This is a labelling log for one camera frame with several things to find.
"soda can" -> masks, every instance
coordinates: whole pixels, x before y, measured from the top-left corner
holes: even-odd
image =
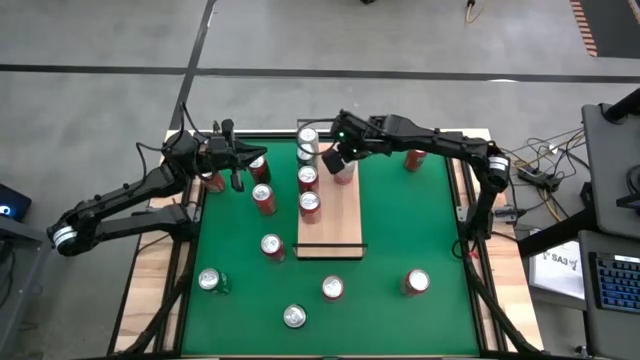
[[[224,191],[224,178],[217,172],[215,175],[213,173],[202,174],[202,183],[204,187],[212,193],[221,193]]]
[[[284,243],[278,235],[268,234],[260,241],[260,249],[265,256],[276,262],[282,262],[285,258]]]
[[[297,152],[297,157],[298,157],[298,168],[301,168],[303,166],[312,166],[314,168],[317,168],[318,165],[318,157],[316,155],[313,154],[309,154],[309,153],[315,153],[316,151],[313,149],[313,145],[311,144],[300,144],[300,147],[304,150],[306,150],[307,152],[302,151],[302,149],[298,149]]]
[[[298,134],[298,144],[311,144],[315,152],[318,151],[318,132],[312,128],[304,128]]]
[[[402,292],[406,296],[422,294],[429,289],[431,281],[424,270],[413,269],[407,273],[402,281]]]
[[[320,221],[320,196],[313,191],[307,191],[300,195],[300,214],[305,223],[318,223]]]
[[[420,168],[426,156],[426,151],[409,150],[407,151],[407,157],[404,159],[404,167],[409,171],[416,171]]]
[[[253,201],[256,202],[263,215],[273,215],[276,212],[276,197],[269,185],[258,184],[253,188],[251,194]]]
[[[299,329],[307,322],[307,313],[304,311],[302,306],[292,304],[284,310],[282,318],[284,319],[284,323],[287,327],[291,329]]]
[[[215,269],[204,269],[198,276],[198,284],[205,291],[219,294],[228,294],[231,292],[231,281],[229,277]]]
[[[344,169],[333,175],[333,182],[340,185],[347,185],[353,180],[353,174],[356,170],[356,162],[352,161],[344,165]]]
[[[249,173],[256,184],[268,184],[271,182],[271,170],[267,158],[260,156],[254,162],[249,164]]]
[[[303,166],[298,170],[298,190],[300,194],[307,191],[318,192],[320,188],[320,178],[318,170],[311,166]]]
[[[322,281],[322,295],[328,301],[336,301],[344,294],[344,282],[336,275],[329,275]]]

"screen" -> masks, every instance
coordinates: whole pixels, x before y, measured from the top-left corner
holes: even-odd
[[[31,205],[31,199],[0,184],[0,216],[21,221]]]

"gray floor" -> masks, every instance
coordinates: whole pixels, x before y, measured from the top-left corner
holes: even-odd
[[[473,25],[464,1],[219,0],[200,67],[637,75],[640,61],[586,54],[568,1],[493,0]],[[0,63],[186,66],[205,0],[0,0]],[[34,200],[44,229],[76,202],[140,176],[135,141],[158,144],[182,76],[0,73],[0,181]],[[486,127],[503,147],[580,126],[580,106],[613,102],[636,85],[196,77],[189,107],[202,128],[231,117],[239,129],[292,128],[298,117],[398,113],[442,128]],[[586,158],[584,149],[576,154]],[[148,154],[149,163],[157,156]],[[588,174],[558,199],[580,210]],[[518,187],[521,207],[538,203]],[[543,209],[521,223],[548,226]],[[134,242],[75,258],[53,254],[29,314],[38,329],[19,353],[45,359],[106,351]],[[584,342],[581,316],[544,303],[545,348]]]

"green table surface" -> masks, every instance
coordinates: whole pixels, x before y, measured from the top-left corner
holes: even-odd
[[[249,142],[268,147],[278,211],[271,217],[258,212],[248,173],[244,193],[207,194],[184,355],[477,355],[463,265],[451,255],[457,232],[442,157],[428,155],[415,173],[403,168],[404,154],[361,161],[365,257],[300,261],[291,249],[297,240],[296,145]],[[287,247],[281,264],[260,251],[267,233],[278,234]],[[198,274],[210,267],[228,275],[230,294],[198,287]],[[413,268],[424,269],[431,286],[408,298],[400,283]],[[345,283],[335,303],[321,292],[330,274]],[[282,319],[294,303],[307,312],[300,329],[287,328]]]

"black power adapter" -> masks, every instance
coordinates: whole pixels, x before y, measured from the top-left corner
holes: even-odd
[[[556,192],[562,181],[561,178],[557,178],[555,175],[547,174],[529,165],[518,168],[518,179],[549,193]]]

